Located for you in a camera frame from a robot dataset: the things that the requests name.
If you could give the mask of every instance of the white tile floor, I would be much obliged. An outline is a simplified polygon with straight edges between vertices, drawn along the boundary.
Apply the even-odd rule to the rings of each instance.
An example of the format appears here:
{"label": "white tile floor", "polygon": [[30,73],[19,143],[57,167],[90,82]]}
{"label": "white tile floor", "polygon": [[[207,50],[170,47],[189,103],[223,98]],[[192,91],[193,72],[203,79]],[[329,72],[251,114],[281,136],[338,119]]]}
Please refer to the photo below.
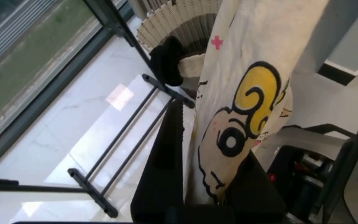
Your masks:
{"label": "white tile floor", "polygon": [[[140,20],[129,26],[135,29]],[[114,37],[78,78],[0,160],[0,178],[22,184],[65,184],[76,187],[68,168],[87,173],[150,91],[139,75],[150,73],[135,49]],[[358,84],[344,87],[317,74],[294,74],[294,114],[291,124],[333,123],[358,129]],[[92,178],[101,190],[169,100],[157,93],[130,131],[112,150],[103,168]],[[191,129],[193,111],[185,111]],[[16,221],[130,221],[129,205],[158,125],[107,193],[119,210],[110,219],[85,195],[0,194],[0,224]]]}

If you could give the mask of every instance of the woven laundry basket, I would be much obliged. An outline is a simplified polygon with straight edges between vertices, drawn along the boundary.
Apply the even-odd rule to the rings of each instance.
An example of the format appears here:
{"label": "woven laundry basket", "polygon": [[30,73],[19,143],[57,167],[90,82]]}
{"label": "woven laundry basket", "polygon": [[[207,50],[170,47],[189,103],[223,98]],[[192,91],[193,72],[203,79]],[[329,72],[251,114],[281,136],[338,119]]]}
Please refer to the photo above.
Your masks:
{"label": "woven laundry basket", "polygon": [[169,1],[143,21],[137,38],[150,52],[169,36],[175,36],[186,52],[178,65],[181,76],[199,77],[221,3],[222,0],[176,0],[173,5]]}

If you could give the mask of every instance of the drying rack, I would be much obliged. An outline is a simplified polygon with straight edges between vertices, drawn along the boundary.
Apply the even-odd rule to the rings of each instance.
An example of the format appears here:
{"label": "drying rack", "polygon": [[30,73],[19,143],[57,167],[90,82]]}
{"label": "drying rack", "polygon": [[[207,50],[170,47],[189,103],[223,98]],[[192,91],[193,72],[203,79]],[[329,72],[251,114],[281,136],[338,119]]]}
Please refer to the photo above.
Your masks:
{"label": "drying rack", "polygon": [[[143,48],[138,43],[137,39],[128,28],[125,20],[120,15],[118,9],[112,3],[111,0],[94,0],[93,4],[99,5],[99,9],[103,11],[104,15],[108,16],[108,20],[110,23],[107,25],[108,28],[113,30],[118,36],[126,39],[127,43],[134,47],[139,55],[142,57],[143,61],[150,67],[150,60],[147,54],[144,52]],[[6,180],[0,179],[0,192],[40,192],[40,193],[74,193],[74,194],[88,194],[95,203],[97,203],[101,209],[111,218],[116,218],[118,216],[118,211],[114,206],[106,199],[106,192],[110,189],[114,181],[119,177],[121,172],[124,170],[127,163],[131,160],[132,156],[136,153],[138,148],[142,145],[144,140],[150,134],[151,130],[153,130],[154,126],[158,123],[159,119],[163,116],[165,110],[168,108],[169,104],[174,100],[182,100],[185,105],[189,108],[193,108],[195,106],[194,101],[188,99],[187,97],[179,94],[175,90],[167,87],[164,83],[159,82],[155,78],[150,75],[143,74],[142,78],[145,82],[154,86],[151,91],[147,94],[145,99],[139,105],[139,107],[134,111],[132,116],[129,118],[127,123],[122,127],[122,129],[118,132],[117,136],[112,140],[110,145],[105,149],[100,158],[93,165],[91,170],[87,174],[82,174],[76,168],[68,169],[68,174],[74,178],[74,180],[79,184],[78,187],[51,187],[51,186],[41,186],[41,185],[21,185],[17,180]],[[159,112],[157,117],[154,119],[152,124],[140,138],[138,143],[132,149],[130,154],[118,168],[117,172],[113,175],[107,185],[102,189],[102,191],[98,191],[94,185],[91,183],[90,178],[101,165],[102,161],[108,156],[110,150],[114,147],[114,145],[118,142],[121,136],[125,133],[127,128],[131,125],[135,117],[140,113],[145,104],[151,99],[152,95],[157,91],[162,91],[169,96],[171,96],[170,100],[163,107],[163,109]]]}

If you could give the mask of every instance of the cartoon face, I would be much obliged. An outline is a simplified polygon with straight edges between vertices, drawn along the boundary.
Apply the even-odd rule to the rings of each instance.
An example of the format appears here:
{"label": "cartoon face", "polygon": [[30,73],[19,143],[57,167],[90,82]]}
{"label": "cartoon face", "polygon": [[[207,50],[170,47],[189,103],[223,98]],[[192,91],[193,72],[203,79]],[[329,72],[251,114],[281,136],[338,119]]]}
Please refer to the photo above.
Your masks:
{"label": "cartoon face", "polygon": [[232,108],[216,112],[198,147],[203,185],[218,201],[254,146],[280,91],[280,77],[266,62],[252,64],[237,87]]}

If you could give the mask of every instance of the towel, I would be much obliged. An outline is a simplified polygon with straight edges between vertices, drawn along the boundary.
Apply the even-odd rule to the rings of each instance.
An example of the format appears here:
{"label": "towel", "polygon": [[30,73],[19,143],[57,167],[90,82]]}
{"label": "towel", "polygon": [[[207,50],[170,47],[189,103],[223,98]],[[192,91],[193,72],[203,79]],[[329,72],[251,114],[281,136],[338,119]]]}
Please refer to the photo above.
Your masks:
{"label": "towel", "polygon": [[287,122],[290,75],[327,3],[223,1],[198,85],[185,203],[219,203],[249,151]]}

